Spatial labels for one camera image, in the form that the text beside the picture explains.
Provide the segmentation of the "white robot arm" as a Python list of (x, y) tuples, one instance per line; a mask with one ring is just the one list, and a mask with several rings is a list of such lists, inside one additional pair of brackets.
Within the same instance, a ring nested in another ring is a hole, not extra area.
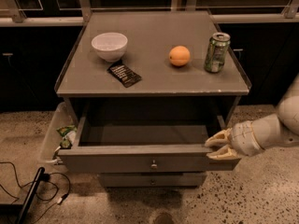
[(222, 130), (205, 142), (218, 150), (206, 155), (216, 161), (255, 156), (272, 147), (299, 145), (299, 75), (287, 89), (276, 112), (256, 120), (239, 122)]

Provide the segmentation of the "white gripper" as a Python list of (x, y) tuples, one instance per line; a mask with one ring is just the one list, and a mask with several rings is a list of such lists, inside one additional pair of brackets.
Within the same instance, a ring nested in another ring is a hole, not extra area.
[(255, 136), (252, 121), (237, 123), (232, 129), (221, 130), (205, 141), (206, 147), (221, 147), (207, 156), (216, 161), (237, 160), (237, 152), (245, 156), (255, 156), (263, 152)]

